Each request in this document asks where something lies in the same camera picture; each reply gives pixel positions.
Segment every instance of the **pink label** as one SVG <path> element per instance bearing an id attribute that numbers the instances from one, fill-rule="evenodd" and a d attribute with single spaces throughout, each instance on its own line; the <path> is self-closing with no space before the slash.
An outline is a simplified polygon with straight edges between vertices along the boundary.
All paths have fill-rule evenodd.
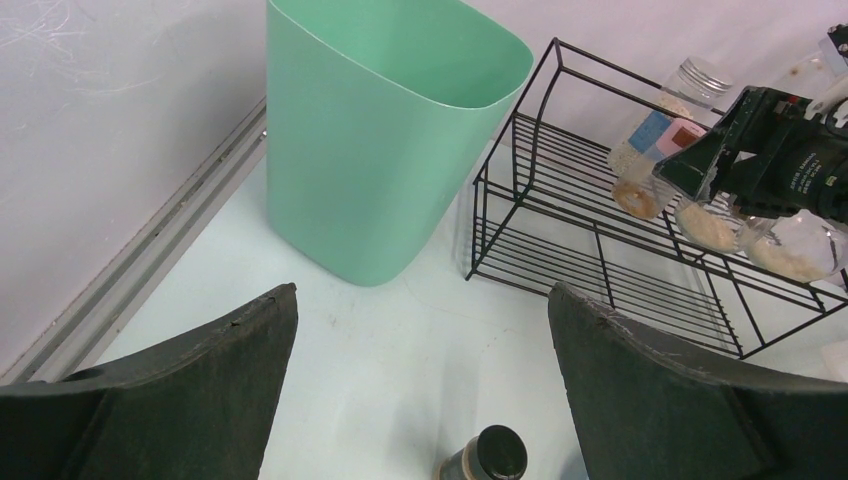
<path id="1" fill-rule="evenodd" d="M 664 156 L 674 155 L 683 150 L 689 145 L 695 143 L 695 140 L 707 133 L 706 130 L 699 127 L 696 123 L 685 118 L 675 118 L 671 125 L 657 139 L 657 150 Z"/>

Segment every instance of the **label on jar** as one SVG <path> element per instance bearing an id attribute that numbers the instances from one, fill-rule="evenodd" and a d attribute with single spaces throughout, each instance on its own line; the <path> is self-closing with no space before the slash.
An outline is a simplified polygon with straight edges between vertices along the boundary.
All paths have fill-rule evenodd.
<path id="1" fill-rule="evenodd" d="M 705 133 L 707 131 L 698 124 L 685 118 L 675 118 L 644 155 L 655 162 L 659 162 L 692 145 Z"/>
<path id="2" fill-rule="evenodd" d="M 653 111 L 642 120 L 639 128 L 630 135 L 627 143 L 639 153 L 645 153 L 651 148 L 663 133 L 671 126 L 671 119 L 660 112 Z"/>

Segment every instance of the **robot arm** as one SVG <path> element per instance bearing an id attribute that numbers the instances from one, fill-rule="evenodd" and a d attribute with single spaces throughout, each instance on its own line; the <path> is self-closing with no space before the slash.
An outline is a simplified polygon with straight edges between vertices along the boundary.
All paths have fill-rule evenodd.
<path id="1" fill-rule="evenodd" d="M 732 195 L 741 214 L 800 209 L 848 222 L 848 75 L 815 100 L 746 88 L 715 127 L 657 164 L 654 175 L 693 201 Z"/>

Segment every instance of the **black bottle cap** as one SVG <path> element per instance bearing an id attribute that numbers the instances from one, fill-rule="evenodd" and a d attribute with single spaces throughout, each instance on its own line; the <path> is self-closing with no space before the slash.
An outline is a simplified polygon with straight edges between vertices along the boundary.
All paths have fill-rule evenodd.
<path id="1" fill-rule="evenodd" d="M 493 480 L 519 480 L 527 470 L 521 437 L 503 425 L 487 427 L 477 437 L 477 459 Z"/>

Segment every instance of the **jar lid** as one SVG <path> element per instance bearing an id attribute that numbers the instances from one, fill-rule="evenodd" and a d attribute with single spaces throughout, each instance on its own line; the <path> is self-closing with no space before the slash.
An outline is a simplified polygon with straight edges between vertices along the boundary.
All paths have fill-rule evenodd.
<path id="1" fill-rule="evenodd" d="M 715 95 L 724 95 L 733 87 L 733 78 L 717 65 L 701 57 L 689 57 L 680 64 L 681 78 L 694 87 Z"/>
<path id="2" fill-rule="evenodd" d="M 503 425 L 487 427 L 477 437 L 477 459 L 495 480 L 518 480 L 527 470 L 527 449 L 517 433 Z"/>

